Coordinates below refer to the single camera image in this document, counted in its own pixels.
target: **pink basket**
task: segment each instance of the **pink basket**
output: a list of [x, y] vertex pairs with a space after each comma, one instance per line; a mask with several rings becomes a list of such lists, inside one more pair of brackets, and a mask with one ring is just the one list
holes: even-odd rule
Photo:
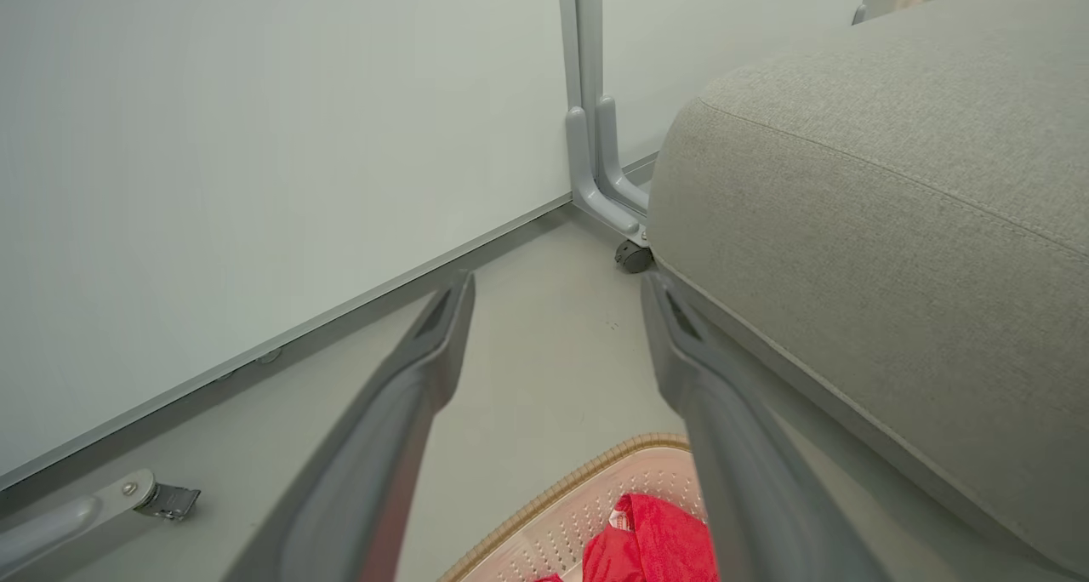
[[582, 582], [583, 548], [604, 530], [625, 493], [658, 497], [707, 522], [688, 441], [671, 434], [641, 435], [529, 501], [440, 582], [534, 582], [551, 573]]

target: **gray sofa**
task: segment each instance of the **gray sofa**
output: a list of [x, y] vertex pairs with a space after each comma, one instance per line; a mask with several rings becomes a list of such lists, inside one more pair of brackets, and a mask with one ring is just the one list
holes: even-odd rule
[[939, 0], [677, 117], [649, 239], [710, 318], [991, 537], [1089, 575], [1089, 0]]

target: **beige basket rim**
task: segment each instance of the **beige basket rim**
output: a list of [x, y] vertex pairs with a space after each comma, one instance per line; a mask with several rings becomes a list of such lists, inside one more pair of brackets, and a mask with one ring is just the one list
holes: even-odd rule
[[570, 493], [576, 486], [590, 480], [596, 474], [602, 473], [603, 470], [608, 469], [621, 459], [640, 450], [648, 450], [650, 448], [675, 448], [686, 452], [692, 451], [688, 447], [688, 439], [685, 438], [684, 435], [676, 435], [672, 433], [647, 433], [633, 437], [632, 439], [628, 439], [617, 446], [611, 447], [610, 450], [601, 453], [598, 458], [567, 474], [563, 480], [553, 484], [548, 490], [538, 495], [533, 501], [529, 501], [529, 504], [518, 510], [516, 514], [510, 517], [505, 523], [499, 525], [495, 531], [488, 534], [488, 536], [469, 550], [468, 554], [454, 563], [454, 566], [439, 579], [439, 582], [460, 582], [478, 565], [480, 565], [484, 559], [488, 557], [488, 555], [501, 547], [506, 539], [510, 539], [515, 533], [521, 531], [521, 529], [537, 518], [538, 514], [550, 508], [553, 504], [559, 501], [561, 497]]

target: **floor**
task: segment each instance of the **floor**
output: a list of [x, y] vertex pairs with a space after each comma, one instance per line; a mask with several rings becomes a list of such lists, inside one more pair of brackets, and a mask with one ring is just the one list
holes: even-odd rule
[[[462, 380], [431, 429], [397, 574], [439, 578], [602, 451], [643, 433], [684, 432], [656, 391], [639, 278], [611, 259], [619, 242], [565, 206], [16, 485], [0, 517], [36, 502], [4, 522], [144, 466], [204, 490], [184, 522], [127, 517], [21, 579], [221, 578], [428, 291], [449, 269], [470, 268], [478, 296]], [[1064, 580], [990, 546], [785, 385], [769, 385], [767, 398], [893, 579]]]

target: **whiteboard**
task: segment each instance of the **whiteboard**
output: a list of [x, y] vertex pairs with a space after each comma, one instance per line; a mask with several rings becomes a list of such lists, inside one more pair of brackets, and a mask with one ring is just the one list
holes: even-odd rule
[[556, 0], [0, 0], [0, 488], [554, 203], [565, 111]]
[[847, 27], [862, 0], [602, 0], [604, 93], [622, 163], [661, 147], [710, 82], [790, 44]]

